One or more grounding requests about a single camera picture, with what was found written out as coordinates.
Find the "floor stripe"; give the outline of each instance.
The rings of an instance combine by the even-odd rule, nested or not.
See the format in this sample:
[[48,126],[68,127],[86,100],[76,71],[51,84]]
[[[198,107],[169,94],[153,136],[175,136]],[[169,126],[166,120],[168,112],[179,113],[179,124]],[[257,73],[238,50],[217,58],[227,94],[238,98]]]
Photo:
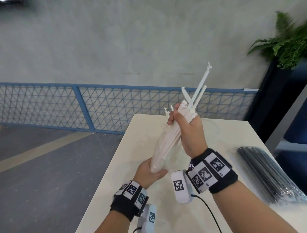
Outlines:
[[54,140],[52,142],[46,143],[42,146],[36,147],[32,150],[23,152],[19,155],[15,155],[13,157],[10,157],[8,159],[2,160],[0,162],[0,172],[3,172],[5,170],[8,170],[10,168],[13,168],[19,164],[22,164],[24,162],[27,162],[31,159],[37,158],[41,155],[44,155],[50,151],[53,151],[55,149],[58,149],[62,146],[65,146],[69,143],[72,143],[74,141],[77,141],[81,138],[84,138],[86,136],[89,136],[93,134],[92,132],[75,132],[72,134],[69,134],[65,137],[59,138],[57,140]]

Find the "green fern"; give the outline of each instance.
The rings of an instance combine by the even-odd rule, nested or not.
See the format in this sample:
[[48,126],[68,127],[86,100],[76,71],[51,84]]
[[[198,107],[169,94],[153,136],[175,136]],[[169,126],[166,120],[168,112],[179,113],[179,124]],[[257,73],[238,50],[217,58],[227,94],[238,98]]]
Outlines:
[[281,69],[294,69],[301,58],[307,57],[307,21],[295,27],[288,13],[278,11],[276,29],[277,37],[256,40],[247,54],[260,50],[267,61],[277,57]]

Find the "white tracking device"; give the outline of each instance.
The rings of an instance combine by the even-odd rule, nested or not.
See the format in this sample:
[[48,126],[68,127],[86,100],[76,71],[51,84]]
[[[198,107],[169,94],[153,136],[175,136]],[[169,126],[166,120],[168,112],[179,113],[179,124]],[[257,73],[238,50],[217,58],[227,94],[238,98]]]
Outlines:
[[192,184],[186,177],[185,172],[186,170],[180,170],[171,174],[176,200],[180,204],[188,204],[194,199],[191,196],[194,194]]
[[137,233],[154,233],[154,223],[157,215],[157,207],[153,204],[146,204],[143,213],[138,218]]

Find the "tabletop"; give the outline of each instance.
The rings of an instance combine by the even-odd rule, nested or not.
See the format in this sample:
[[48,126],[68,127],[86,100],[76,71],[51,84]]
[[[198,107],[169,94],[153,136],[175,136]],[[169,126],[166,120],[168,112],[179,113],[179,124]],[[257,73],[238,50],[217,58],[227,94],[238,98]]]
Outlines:
[[[110,210],[113,194],[124,182],[133,178],[142,161],[154,154],[163,130],[162,125],[166,121],[166,116],[134,115],[76,233],[95,232]],[[208,146],[223,155],[233,165],[233,170],[238,174],[239,180],[261,198],[257,187],[246,175],[246,170],[241,166],[235,154],[237,147],[258,146],[272,156],[250,124],[247,121],[217,119],[202,119],[202,122]],[[178,148],[166,165],[168,174],[147,190],[148,203],[157,206],[155,232],[219,232],[209,210],[199,199],[194,199],[187,205],[176,202],[170,175],[176,170],[187,169],[190,162],[184,150]],[[212,210],[222,232],[231,232],[211,193],[209,191],[204,192],[200,194],[200,197],[206,201]],[[271,208],[298,232],[305,232],[307,229],[307,205],[272,205]],[[135,217],[130,224],[129,232],[136,228],[137,221],[138,218]]]

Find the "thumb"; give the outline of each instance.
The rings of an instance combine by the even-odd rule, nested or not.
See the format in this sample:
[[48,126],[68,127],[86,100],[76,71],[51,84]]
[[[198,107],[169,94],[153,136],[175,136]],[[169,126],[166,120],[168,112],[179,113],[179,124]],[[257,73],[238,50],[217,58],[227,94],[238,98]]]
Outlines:
[[155,174],[157,180],[163,178],[166,174],[167,174],[167,170],[166,169],[162,169],[161,171],[159,171],[158,173]]
[[184,132],[188,129],[189,123],[183,115],[180,114],[177,110],[172,111],[175,121],[180,126],[181,132]]

